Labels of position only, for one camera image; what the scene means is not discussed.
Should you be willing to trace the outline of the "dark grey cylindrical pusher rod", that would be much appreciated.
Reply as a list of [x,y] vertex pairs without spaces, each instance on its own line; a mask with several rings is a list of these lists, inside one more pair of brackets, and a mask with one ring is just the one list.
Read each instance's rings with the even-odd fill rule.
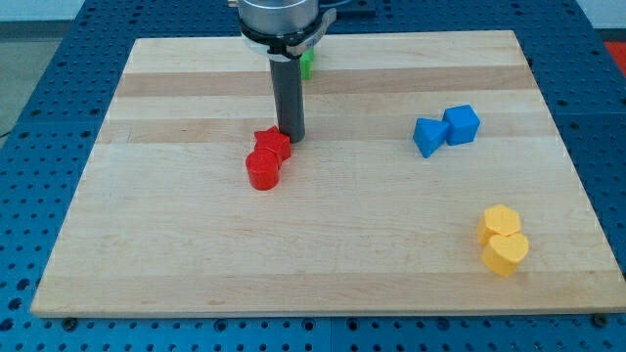
[[270,72],[279,131],[298,143],[305,137],[300,62],[271,61]]

